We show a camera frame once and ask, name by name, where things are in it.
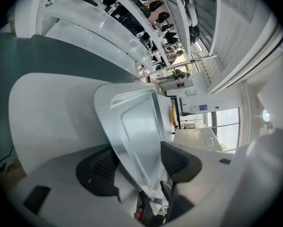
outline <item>person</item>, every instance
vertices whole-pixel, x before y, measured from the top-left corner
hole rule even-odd
[[[182,79],[184,78],[189,78],[190,74],[189,73],[184,73],[179,69],[176,69],[172,75],[166,76],[166,77],[159,77],[157,80],[160,81],[160,84],[166,83],[166,82],[174,82],[178,81],[178,83],[182,83]]]
[[[168,62],[170,65],[172,65],[175,60],[177,59],[178,56],[182,56],[183,55],[183,51],[182,50],[170,50],[168,52],[165,53],[166,54],[166,58],[168,59]],[[161,68],[164,68],[166,67],[166,64],[164,62],[164,59],[162,58],[162,56],[160,57],[161,58],[161,64],[159,64],[157,67],[156,67],[156,70],[158,69],[161,69]],[[153,56],[153,60],[154,61],[158,61],[156,56]]]
[[[166,57],[167,57],[170,65],[172,65],[175,62],[177,57],[182,56],[182,55],[183,55],[182,50],[171,50],[171,51],[166,53]]]

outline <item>white wall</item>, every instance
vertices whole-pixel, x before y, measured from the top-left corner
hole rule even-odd
[[[274,128],[283,128],[283,60],[269,82],[257,94],[270,114]]]
[[[197,89],[197,94],[182,98],[183,111],[191,113],[207,113],[213,111],[220,111],[226,109],[232,109],[241,107],[242,102],[242,90],[240,84],[227,88],[220,93],[208,94],[206,83],[204,81],[203,74],[201,72],[193,73],[192,80],[194,86]],[[206,111],[195,112],[191,107],[207,105]]]
[[[261,118],[264,107],[258,99],[258,92],[263,85],[247,86],[249,95],[250,106],[250,131],[249,131],[249,143],[260,136],[260,128],[263,127],[264,121]]]

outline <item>glass window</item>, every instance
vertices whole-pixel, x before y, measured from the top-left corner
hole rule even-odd
[[[217,111],[217,126],[239,123],[238,108]]]
[[[192,71],[192,64],[187,64],[187,67],[188,67],[188,69],[189,69],[189,71]]]
[[[217,139],[223,150],[236,149],[239,136],[239,124],[217,127]]]
[[[186,129],[210,127],[225,151],[237,148],[240,126],[238,108],[186,115],[181,117],[181,122]]]

